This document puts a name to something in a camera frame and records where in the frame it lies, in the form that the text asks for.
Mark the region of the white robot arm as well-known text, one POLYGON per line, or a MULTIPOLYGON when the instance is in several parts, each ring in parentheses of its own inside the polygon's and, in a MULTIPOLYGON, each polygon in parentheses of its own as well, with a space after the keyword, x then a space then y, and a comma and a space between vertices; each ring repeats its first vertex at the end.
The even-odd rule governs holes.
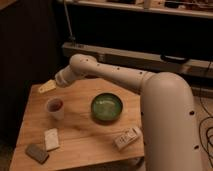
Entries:
POLYGON ((194 97, 182 77, 103 64, 92 56, 75 54, 38 91, 68 87, 87 75, 140 96, 146 171, 203 171, 194 97))

